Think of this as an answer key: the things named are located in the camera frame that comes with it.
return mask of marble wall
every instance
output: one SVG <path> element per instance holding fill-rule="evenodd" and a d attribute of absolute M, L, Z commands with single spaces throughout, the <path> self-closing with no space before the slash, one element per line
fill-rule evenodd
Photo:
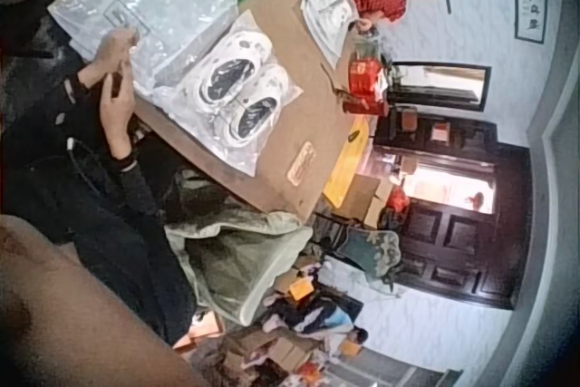
<path fill-rule="evenodd" d="M 495 122 L 502 142 L 527 145 L 526 130 L 552 62 L 562 0 L 548 0 L 544 44 L 515 39 L 515 0 L 408 0 L 407 14 L 380 29 L 393 59 L 492 67 L 483 113 L 428 110 Z"/>
<path fill-rule="evenodd" d="M 395 286 L 393 298 L 369 286 L 362 271 L 329 259 L 320 280 L 364 303 L 356 324 L 365 346 L 435 371 L 463 370 L 457 387 L 470 387 L 496 349 L 511 312 L 480 307 Z"/>

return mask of black jacket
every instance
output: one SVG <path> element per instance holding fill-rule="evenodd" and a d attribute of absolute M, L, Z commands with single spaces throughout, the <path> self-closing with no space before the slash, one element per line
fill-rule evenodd
<path fill-rule="evenodd" d="M 174 344 L 189 329 L 195 297 L 139 164 L 121 172 L 108 155 L 91 94 L 98 90 L 77 85 L 69 95 L 59 85 L 3 134 L 3 212 L 56 245 L 73 242 L 82 264 Z"/>

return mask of mirror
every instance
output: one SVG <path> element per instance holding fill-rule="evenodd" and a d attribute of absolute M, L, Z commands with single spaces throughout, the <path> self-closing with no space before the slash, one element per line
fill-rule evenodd
<path fill-rule="evenodd" d="M 483 111 L 491 67 L 462 63 L 392 63 L 392 103 Z"/>

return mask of brown tabletop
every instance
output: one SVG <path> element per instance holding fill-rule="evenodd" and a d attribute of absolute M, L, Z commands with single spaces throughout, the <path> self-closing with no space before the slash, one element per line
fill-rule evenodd
<path fill-rule="evenodd" d="M 324 58 L 305 27 L 301 0 L 246 0 L 240 10 L 252 11 L 258 25 L 274 45 L 275 55 L 304 93 L 284 107 L 256 168 L 249 177 L 229 167 L 165 113 L 142 99 L 137 115 L 160 137 L 212 179 L 252 206 L 264 211 L 284 210 L 307 220 L 323 192 L 353 124 L 343 113 L 321 68 Z M 337 86 L 347 84 L 348 41 L 336 72 Z M 303 145 L 311 142 L 315 158 L 304 169 L 300 185 L 287 178 Z"/>

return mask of door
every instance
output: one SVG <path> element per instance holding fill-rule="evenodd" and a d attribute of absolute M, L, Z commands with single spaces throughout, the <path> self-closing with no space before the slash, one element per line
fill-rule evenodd
<path fill-rule="evenodd" d="M 412 198 L 401 231 L 403 285 L 479 299 L 493 245 L 495 215 Z"/>

